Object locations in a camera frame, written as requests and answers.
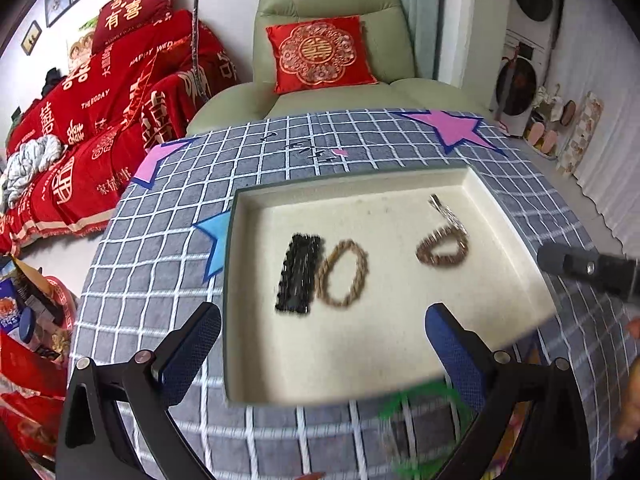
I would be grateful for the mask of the green translucent bangle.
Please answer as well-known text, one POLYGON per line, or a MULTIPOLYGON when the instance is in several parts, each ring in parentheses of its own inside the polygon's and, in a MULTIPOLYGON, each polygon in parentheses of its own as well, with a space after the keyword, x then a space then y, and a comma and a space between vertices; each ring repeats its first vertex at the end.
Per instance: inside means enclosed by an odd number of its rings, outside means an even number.
POLYGON ((474 418, 447 376, 391 394, 378 419, 393 474, 398 479, 433 479, 474 418))

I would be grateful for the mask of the white washing machine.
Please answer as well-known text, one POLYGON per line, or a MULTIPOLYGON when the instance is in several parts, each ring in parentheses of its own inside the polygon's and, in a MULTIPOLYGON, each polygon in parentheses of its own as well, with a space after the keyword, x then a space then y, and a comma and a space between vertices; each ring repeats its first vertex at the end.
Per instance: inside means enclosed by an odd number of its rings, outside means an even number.
POLYGON ((564 0, 510 0, 503 54, 491 109, 503 133, 520 138, 539 87, 546 82, 564 0))

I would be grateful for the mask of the blue snack box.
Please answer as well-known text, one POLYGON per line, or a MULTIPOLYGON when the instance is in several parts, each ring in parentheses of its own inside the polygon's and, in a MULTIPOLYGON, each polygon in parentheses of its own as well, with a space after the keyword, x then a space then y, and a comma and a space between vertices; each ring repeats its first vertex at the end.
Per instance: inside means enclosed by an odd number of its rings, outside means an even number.
POLYGON ((35 341, 35 312, 24 306, 9 278, 0 284, 0 323, 2 333, 21 344, 29 346, 35 341))

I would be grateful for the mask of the star rhinestone hair clip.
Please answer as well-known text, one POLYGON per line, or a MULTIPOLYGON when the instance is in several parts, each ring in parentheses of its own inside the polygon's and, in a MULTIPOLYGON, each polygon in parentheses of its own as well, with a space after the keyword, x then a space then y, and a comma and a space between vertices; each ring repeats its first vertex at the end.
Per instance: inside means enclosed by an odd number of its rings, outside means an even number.
POLYGON ((432 194, 430 197, 430 204, 432 207, 444 218, 450 226, 460 231, 464 235, 468 234, 468 230, 460 219, 452 212, 452 210, 442 203, 436 194, 432 194))

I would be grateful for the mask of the red embroidered cushion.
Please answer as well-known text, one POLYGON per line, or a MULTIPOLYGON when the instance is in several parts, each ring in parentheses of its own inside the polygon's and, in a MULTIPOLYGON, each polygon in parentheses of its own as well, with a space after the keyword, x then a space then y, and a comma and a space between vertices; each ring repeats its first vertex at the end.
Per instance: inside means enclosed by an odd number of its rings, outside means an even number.
POLYGON ((375 84, 357 15, 266 28, 282 94, 375 84))

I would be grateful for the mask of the red wedding bed quilt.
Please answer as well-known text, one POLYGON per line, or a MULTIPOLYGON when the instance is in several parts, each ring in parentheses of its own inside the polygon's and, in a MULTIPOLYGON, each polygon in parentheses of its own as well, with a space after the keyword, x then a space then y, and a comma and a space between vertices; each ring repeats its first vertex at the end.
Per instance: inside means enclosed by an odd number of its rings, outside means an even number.
POLYGON ((208 96, 238 83, 220 40, 202 26, 194 46, 191 26, 191 12, 180 10, 140 27, 32 104, 6 151, 53 134, 64 152, 2 214, 2 254, 17 255, 40 238, 104 230, 148 151, 186 136, 203 106, 192 68, 208 96))

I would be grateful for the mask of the black beaded hair clip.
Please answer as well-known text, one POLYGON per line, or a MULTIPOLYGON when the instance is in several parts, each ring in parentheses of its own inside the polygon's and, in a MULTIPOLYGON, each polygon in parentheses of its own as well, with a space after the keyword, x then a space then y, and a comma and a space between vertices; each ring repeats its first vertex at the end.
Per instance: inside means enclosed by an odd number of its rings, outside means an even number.
POLYGON ((288 244, 274 308, 277 312, 307 315, 314 294, 322 238, 295 233, 288 244))

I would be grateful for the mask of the grey white crumpled cloth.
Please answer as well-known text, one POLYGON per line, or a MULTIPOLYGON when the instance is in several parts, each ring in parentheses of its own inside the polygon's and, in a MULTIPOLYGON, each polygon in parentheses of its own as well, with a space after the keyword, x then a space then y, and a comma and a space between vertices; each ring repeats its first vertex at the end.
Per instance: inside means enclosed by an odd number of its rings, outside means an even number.
POLYGON ((1 175, 2 214, 15 207, 35 177, 47 171, 63 153, 63 144, 53 134, 23 143, 9 157, 1 175))

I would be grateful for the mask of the green-edged cream jewelry tray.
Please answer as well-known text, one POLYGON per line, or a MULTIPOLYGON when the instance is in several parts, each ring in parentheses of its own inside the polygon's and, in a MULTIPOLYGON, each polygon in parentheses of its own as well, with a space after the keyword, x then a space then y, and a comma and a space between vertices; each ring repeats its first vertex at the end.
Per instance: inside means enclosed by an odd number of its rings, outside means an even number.
POLYGON ((555 315, 529 242, 488 179, 473 168, 373 171, 282 182, 235 194, 224 265, 224 388, 235 404, 337 404, 442 374, 424 314, 446 304, 467 330, 501 349, 555 315), (430 204, 436 194, 468 230, 430 204), (353 240, 368 257, 348 307, 311 301, 277 312, 295 233, 323 251, 353 240))

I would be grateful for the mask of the small framed wall picture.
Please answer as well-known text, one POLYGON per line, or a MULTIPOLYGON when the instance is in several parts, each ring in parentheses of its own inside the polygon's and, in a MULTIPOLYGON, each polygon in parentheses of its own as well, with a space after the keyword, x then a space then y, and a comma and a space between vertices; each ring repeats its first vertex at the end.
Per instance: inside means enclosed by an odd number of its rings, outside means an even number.
POLYGON ((34 50, 34 47, 37 44, 41 33, 42 30, 38 22, 32 21, 21 43, 21 47, 27 56, 32 54, 32 51, 34 50))

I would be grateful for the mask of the red pillow gold characters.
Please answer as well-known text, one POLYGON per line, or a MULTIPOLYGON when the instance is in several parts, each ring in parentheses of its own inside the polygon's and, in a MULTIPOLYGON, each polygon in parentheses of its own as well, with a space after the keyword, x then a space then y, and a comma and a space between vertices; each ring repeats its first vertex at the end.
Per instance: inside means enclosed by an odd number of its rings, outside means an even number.
POLYGON ((101 53, 115 40, 163 18, 174 0, 110 0, 102 6, 92 40, 92 54, 101 53))

